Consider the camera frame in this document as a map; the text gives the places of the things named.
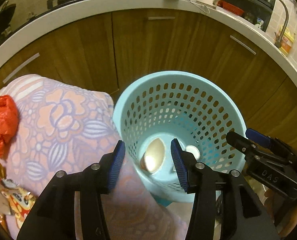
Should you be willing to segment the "person's hand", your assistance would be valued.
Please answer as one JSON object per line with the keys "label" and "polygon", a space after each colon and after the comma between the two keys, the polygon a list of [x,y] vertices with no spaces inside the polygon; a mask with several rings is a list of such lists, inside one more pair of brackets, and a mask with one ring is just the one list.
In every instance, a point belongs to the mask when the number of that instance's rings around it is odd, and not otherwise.
{"label": "person's hand", "polygon": [[[264,196],[266,200],[264,201],[264,207],[267,209],[268,214],[270,215],[272,221],[275,221],[275,217],[277,215],[278,209],[284,202],[284,199],[274,192],[271,189],[268,189]],[[277,226],[277,231],[279,232],[279,236],[281,238],[287,237],[291,231],[297,225],[297,204],[286,212],[283,216],[281,223]]]}

